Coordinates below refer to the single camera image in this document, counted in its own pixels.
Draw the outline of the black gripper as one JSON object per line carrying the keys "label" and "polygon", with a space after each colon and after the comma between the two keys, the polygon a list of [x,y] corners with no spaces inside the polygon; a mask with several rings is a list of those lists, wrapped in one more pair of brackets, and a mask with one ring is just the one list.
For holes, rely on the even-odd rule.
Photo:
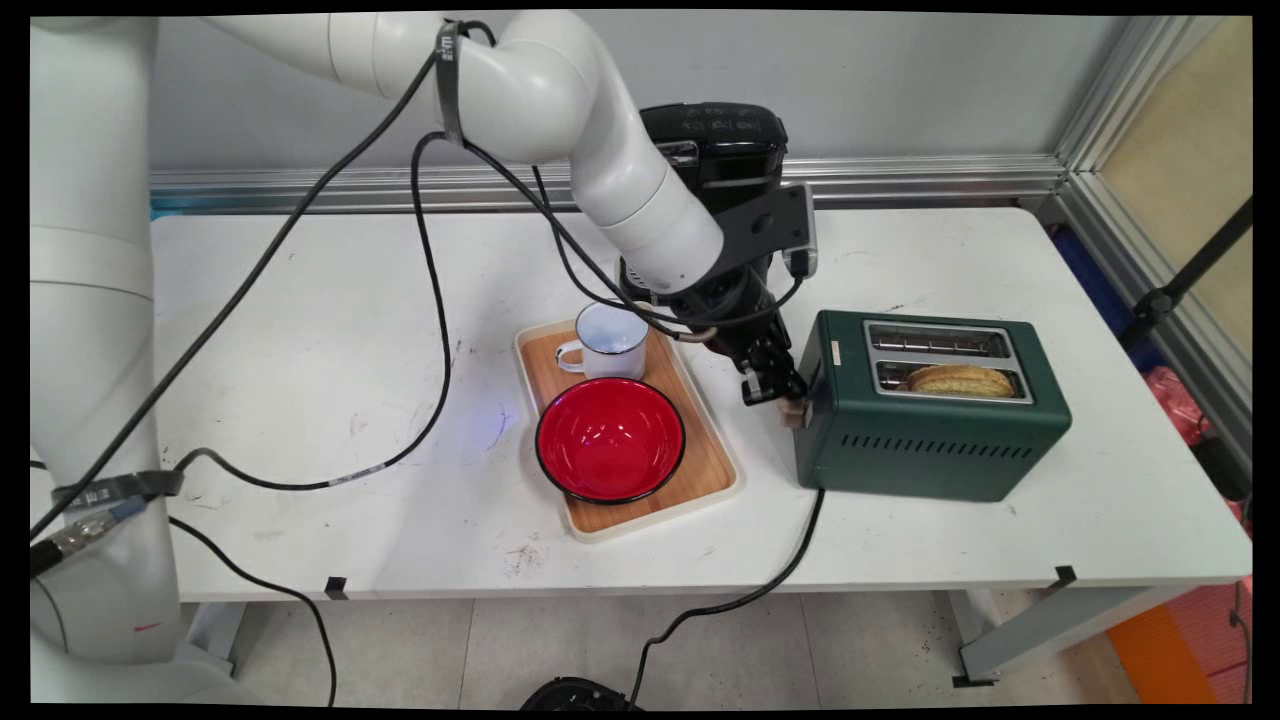
{"label": "black gripper", "polygon": [[765,283],[768,269],[768,263],[748,263],[681,293],[649,293],[675,318],[692,320],[695,332],[716,332],[705,346],[728,357],[742,373],[746,406],[783,398],[803,401],[808,393],[794,365],[780,310],[794,296],[794,288],[774,296]]}

